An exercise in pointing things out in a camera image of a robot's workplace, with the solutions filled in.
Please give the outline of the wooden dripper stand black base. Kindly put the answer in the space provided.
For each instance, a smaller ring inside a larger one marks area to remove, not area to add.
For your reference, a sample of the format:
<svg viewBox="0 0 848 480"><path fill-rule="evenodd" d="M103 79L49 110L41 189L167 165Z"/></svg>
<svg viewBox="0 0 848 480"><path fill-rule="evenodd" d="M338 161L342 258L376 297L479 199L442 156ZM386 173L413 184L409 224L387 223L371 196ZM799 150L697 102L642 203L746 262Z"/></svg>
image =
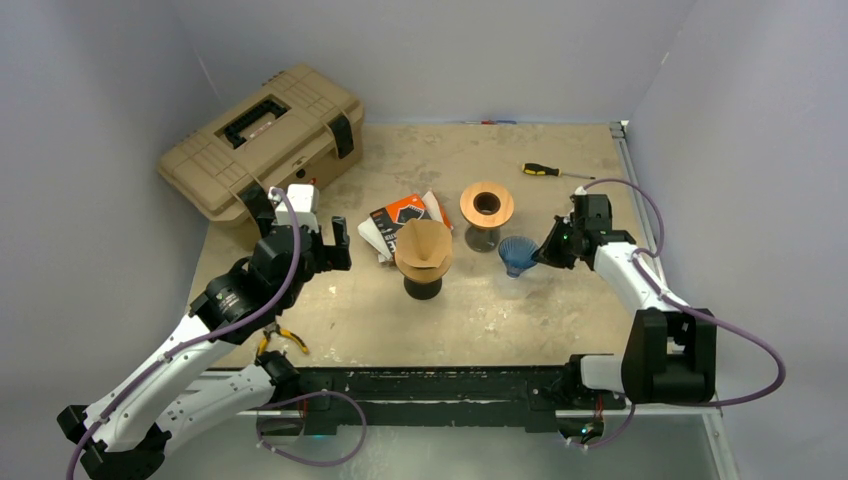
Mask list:
<svg viewBox="0 0 848 480"><path fill-rule="evenodd" d="M415 300L430 300L436 297L443 285L443 277L453 262L450 245L406 245L399 246L395 263L403 276L406 293Z"/></svg>

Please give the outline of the wooden ring dripper holder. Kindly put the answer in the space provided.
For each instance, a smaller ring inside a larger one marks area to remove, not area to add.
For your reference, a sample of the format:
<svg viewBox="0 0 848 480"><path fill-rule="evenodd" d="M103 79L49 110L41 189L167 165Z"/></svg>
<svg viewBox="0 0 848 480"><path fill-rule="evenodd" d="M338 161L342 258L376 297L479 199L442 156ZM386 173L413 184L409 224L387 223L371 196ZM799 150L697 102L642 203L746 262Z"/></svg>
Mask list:
<svg viewBox="0 0 848 480"><path fill-rule="evenodd" d="M465 220L482 230L502 227L515 211L512 194L503 185L491 181L469 185L462 192L459 205Z"/></svg>

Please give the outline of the brown paper coffee filter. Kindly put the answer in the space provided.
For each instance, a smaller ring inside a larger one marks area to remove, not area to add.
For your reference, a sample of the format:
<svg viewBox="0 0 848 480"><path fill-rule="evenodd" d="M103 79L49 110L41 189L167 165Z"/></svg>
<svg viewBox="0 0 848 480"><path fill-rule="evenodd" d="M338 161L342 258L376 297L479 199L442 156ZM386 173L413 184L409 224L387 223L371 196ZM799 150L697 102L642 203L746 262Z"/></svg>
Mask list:
<svg viewBox="0 0 848 480"><path fill-rule="evenodd" d="M395 262L413 269L435 269L453 256L451 230L429 219L409 220L396 234Z"/></svg>

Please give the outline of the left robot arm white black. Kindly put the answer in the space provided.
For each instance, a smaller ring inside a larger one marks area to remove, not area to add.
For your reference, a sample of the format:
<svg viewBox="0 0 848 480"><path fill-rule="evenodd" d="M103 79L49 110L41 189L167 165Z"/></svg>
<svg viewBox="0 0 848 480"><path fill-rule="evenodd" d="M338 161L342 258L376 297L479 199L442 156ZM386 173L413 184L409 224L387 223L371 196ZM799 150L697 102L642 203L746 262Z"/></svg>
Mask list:
<svg viewBox="0 0 848 480"><path fill-rule="evenodd" d="M293 184L268 192L262 237L253 253L211 280L166 340L119 386L57 418L75 445L65 475L146 479L186 441L249 409L305 409L323 390L308 390L284 353L263 351L226 380L188 387L257 331L275 331L315 275L347 271L346 221L334 217L334 243L317 220L318 189Z"/></svg>

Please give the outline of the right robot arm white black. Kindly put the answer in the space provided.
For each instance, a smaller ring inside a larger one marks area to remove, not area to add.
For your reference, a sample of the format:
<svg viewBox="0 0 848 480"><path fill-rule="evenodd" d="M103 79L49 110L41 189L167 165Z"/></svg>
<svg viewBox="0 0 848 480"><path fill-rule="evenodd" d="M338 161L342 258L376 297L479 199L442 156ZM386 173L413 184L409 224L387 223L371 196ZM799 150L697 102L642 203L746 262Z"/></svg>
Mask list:
<svg viewBox="0 0 848 480"><path fill-rule="evenodd" d="M564 376L561 392L576 407L600 391L625 395L631 402L702 404L715 394L715 325L704 311L664 289L641 259L634 237L613 227L612 206L603 194L574 194L573 209L558 216L533 259L554 268L577 263L603 279L615 292L632 324L621 355L576 355L574 371Z"/></svg>

